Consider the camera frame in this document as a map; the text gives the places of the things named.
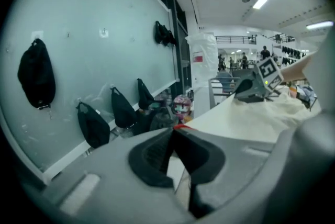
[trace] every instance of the white cloth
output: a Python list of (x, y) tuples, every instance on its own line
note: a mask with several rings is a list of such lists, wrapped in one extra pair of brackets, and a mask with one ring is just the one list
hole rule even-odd
[(283, 130), (297, 127), (317, 112), (311, 113), (301, 101), (290, 98), (286, 91), (273, 102), (248, 104), (231, 95), (187, 125), (221, 137), (274, 143)]

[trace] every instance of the white fabric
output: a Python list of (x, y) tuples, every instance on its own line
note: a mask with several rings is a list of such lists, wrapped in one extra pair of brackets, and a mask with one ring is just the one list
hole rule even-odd
[(273, 102), (248, 104), (231, 95), (187, 125), (221, 137), (273, 143), (277, 141), (280, 132), (297, 127), (317, 112), (311, 113), (301, 101), (290, 98), (287, 91)]

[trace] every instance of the white plastic bag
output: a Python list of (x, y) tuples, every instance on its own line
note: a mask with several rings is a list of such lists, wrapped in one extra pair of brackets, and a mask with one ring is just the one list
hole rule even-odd
[(207, 84), (218, 72), (219, 58), (216, 38), (212, 34), (198, 33), (187, 36), (190, 47), (192, 73), (197, 85)]

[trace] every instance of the light blue wall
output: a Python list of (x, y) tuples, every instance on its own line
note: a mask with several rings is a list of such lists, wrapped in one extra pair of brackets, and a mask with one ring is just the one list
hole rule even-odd
[[(156, 20), (169, 28), (168, 12), (157, 0), (15, 1), (0, 43), (0, 104), (14, 138), (41, 171), (84, 141), (78, 98), (109, 122), (110, 85), (134, 105), (138, 77), (150, 92), (175, 80), (171, 47), (154, 42)], [(104, 28), (109, 38), (99, 36)], [(57, 85), (52, 119), (29, 104), (17, 78), (31, 33), (39, 30)]]

